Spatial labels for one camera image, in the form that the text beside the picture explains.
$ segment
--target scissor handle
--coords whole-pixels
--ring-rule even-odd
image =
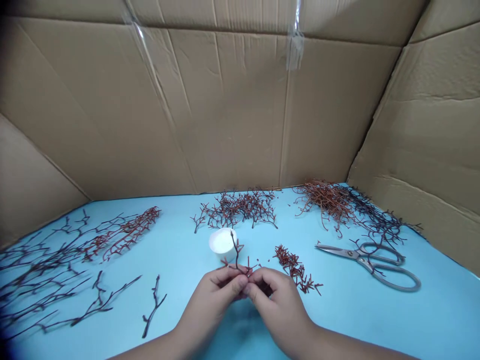
[[[406,292],[406,293],[413,293],[413,292],[418,291],[420,289],[420,287],[422,286],[422,282],[420,281],[420,279],[418,277],[416,277],[414,274],[412,274],[410,271],[405,270],[403,267],[389,266],[389,265],[384,265],[384,264],[380,264],[380,263],[372,263],[372,262],[369,263],[363,257],[360,257],[357,260],[357,262],[360,265],[362,265],[365,269],[367,269],[375,279],[377,279],[379,282],[387,285],[388,287],[390,287],[392,289],[396,289],[396,290]],[[378,274],[377,272],[374,271],[375,269],[385,269],[385,270],[390,270],[390,271],[393,271],[393,272],[405,274],[410,279],[413,280],[415,285],[412,286],[412,287],[399,286],[397,284],[394,284],[390,281],[385,280],[385,277],[383,277],[381,274]]]
[[[396,256],[396,260],[388,258],[388,257],[383,257],[383,256],[380,256],[380,255],[376,255],[375,253],[369,254],[367,249],[365,249],[365,247],[369,247],[369,246],[375,247],[377,249],[386,250],[386,251],[392,253],[393,255]],[[361,257],[368,257],[369,259],[380,260],[380,261],[383,261],[385,263],[389,263],[389,264],[393,264],[393,265],[397,265],[397,266],[401,266],[405,263],[405,257],[402,256],[402,254],[399,253],[397,250],[395,250],[391,247],[387,247],[387,246],[384,246],[384,245],[377,244],[375,242],[365,242],[360,246],[360,248],[357,251],[360,253]]]

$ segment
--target scissors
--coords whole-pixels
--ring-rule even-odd
[[[382,249],[382,250],[386,250],[386,251],[392,253],[396,256],[397,260],[393,260],[393,259],[388,258],[388,257],[379,256],[379,255],[376,255],[374,253],[369,253],[365,249],[365,247],[369,247],[369,246],[376,247],[376,248]],[[338,255],[338,256],[341,256],[341,257],[344,257],[344,258],[347,258],[347,259],[355,260],[358,264],[362,265],[365,269],[367,269],[375,279],[377,279],[379,282],[387,285],[390,288],[397,289],[397,290],[402,291],[402,292],[413,293],[413,292],[418,291],[420,289],[420,287],[422,286],[422,283],[420,282],[420,279],[418,277],[416,277],[410,271],[405,270],[403,267],[400,267],[405,263],[405,257],[402,256],[402,254],[400,254],[398,251],[392,249],[391,247],[386,247],[386,246],[383,246],[383,245],[379,245],[379,244],[376,244],[374,242],[365,242],[357,250],[341,249],[341,248],[338,248],[338,247],[321,245],[321,244],[317,244],[317,245],[315,245],[315,247],[317,249],[323,250],[323,251],[325,251],[327,253],[330,253],[330,254],[334,254],[334,255]],[[383,261],[385,263],[393,264],[395,266],[389,266],[389,265],[385,265],[385,264],[381,264],[381,263],[370,262],[367,258],[380,260],[380,261]],[[385,270],[390,270],[390,271],[393,271],[393,272],[405,274],[408,277],[410,277],[413,280],[413,282],[415,282],[415,285],[412,286],[412,287],[403,287],[403,286],[396,285],[394,283],[391,283],[391,282],[385,280],[385,278],[381,274],[378,274],[378,272],[374,271],[375,269],[385,269]]]

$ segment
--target white container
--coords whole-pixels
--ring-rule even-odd
[[[229,227],[218,229],[210,235],[210,239],[208,240],[210,249],[216,254],[218,259],[223,260],[226,258],[229,263],[237,257],[230,231],[233,233],[233,241],[237,243],[237,233]]]

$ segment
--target right hand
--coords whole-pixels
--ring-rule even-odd
[[[273,290],[270,298],[259,289],[262,282]],[[288,357],[310,357],[309,349],[318,338],[318,326],[308,316],[290,276],[262,267],[250,275],[243,293],[251,299],[271,337]]]

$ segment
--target wrist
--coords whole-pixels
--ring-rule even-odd
[[[165,350],[165,353],[160,354],[160,359],[166,360],[184,360],[190,359],[193,352],[189,347],[189,342],[186,340],[186,335],[178,325],[170,332],[159,338],[163,346],[160,348]]]

